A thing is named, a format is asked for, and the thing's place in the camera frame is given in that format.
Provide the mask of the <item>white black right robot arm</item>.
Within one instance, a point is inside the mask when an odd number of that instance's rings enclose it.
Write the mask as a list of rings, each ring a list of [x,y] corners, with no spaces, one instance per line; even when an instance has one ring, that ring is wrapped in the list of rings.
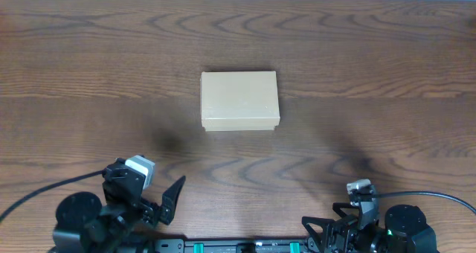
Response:
[[[394,205],[379,225],[379,201],[370,183],[347,185],[349,202],[335,202],[339,220],[303,217],[311,252],[438,253],[436,234],[417,206]]]

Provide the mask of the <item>brown cardboard box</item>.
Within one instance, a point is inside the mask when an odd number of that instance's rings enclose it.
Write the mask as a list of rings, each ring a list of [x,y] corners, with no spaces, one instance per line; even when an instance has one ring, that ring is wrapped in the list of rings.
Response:
[[[275,71],[203,72],[200,86],[207,132],[273,130],[280,124]]]

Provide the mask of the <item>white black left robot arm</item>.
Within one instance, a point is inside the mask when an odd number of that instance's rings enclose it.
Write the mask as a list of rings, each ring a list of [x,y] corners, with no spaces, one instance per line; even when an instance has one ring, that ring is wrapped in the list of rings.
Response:
[[[53,252],[158,252],[156,241],[135,232],[138,226],[154,229],[169,225],[186,177],[162,194],[161,204],[142,197],[150,186],[155,163],[136,155],[117,158],[101,171],[106,203],[91,192],[66,197],[56,210]]]

